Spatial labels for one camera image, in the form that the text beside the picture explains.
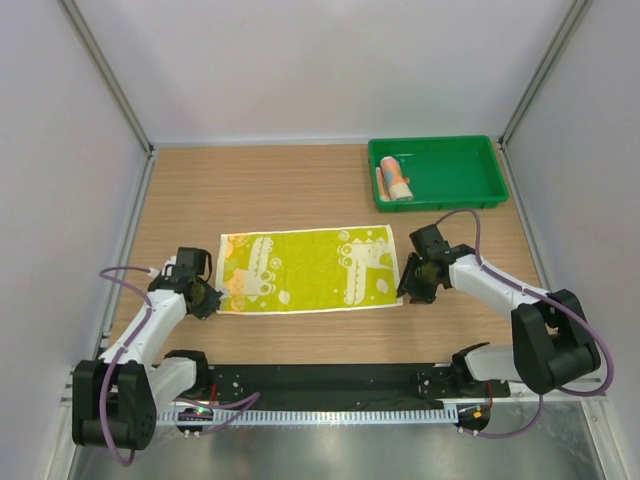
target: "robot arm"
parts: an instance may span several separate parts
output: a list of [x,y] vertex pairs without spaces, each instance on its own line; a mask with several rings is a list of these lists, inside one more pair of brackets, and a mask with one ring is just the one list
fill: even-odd
[[[194,385],[209,387],[205,378],[208,362],[202,352],[170,352],[158,368],[152,368],[167,336],[185,315],[204,320],[219,307],[221,294],[201,278],[207,262],[211,271],[209,252],[179,248],[178,255],[167,261],[163,273],[149,285],[151,306],[143,305],[98,360],[83,360],[74,369],[72,434],[76,444],[105,445],[98,413],[100,389],[107,367],[122,348],[107,397],[107,421],[118,448],[144,449],[153,437],[158,411]],[[151,315],[145,323],[149,308]]]
[[538,298],[550,297],[584,318],[571,292],[549,293],[518,281],[484,259],[480,265],[473,248],[451,247],[436,225],[421,228],[410,238],[417,253],[409,255],[398,296],[406,293],[412,303],[433,303],[438,286],[443,285],[473,295],[511,321],[512,346],[487,344],[464,351],[474,380],[522,381],[542,395],[600,367],[593,339]]

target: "wooden table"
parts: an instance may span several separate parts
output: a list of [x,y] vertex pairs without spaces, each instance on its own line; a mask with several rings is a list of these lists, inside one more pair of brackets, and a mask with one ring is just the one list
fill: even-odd
[[[179,246],[207,249],[215,259],[222,233],[390,224],[402,269],[412,248],[409,233],[442,215],[379,213],[364,145],[165,149],[157,162],[131,265],[160,268]],[[537,285],[513,200],[480,215],[483,255]],[[452,245],[473,245],[471,215],[453,216],[441,231]],[[140,287],[149,282],[139,273],[127,278]],[[123,292],[112,341],[140,306],[138,297]],[[432,305],[187,317],[157,360],[181,348],[204,351],[210,363],[444,362],[475,343],[510,341],[508,321],[475,298],[447,290]]]

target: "white wall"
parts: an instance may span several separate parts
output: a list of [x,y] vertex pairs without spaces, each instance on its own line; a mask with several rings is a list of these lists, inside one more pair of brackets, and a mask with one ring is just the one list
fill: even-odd
[[51,454],[143,160],[56,2],[0,2],[3,479],[36,478]]
[[611,396],[640,452],[640,3],[596,1],[509,152],[554,286],[613,350]]
[[78,0],[154,142],[499,135],[570,0]]

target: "towel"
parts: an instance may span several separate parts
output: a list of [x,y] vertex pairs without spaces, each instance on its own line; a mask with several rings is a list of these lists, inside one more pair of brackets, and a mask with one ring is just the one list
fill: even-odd
[[391,227],[222,235],[216,289],[223,313],[267,315],[382,308],[396,299]]
[[384,157],[380,160],[380,170],[387,184],[387,191],[391,201],[413,200],[413,193],[407,185],[407,180],[402,176],[400,164],[393,157]]

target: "green plastic tray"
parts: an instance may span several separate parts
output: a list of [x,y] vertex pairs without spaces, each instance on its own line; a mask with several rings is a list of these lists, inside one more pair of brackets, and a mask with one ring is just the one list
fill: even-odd
[[[400,163],[413,200],[380,200],[376,167],[386,156]],[[492,208],[509,198],[489,137],[375,139],[369,142],[369,163],[381,212]]]

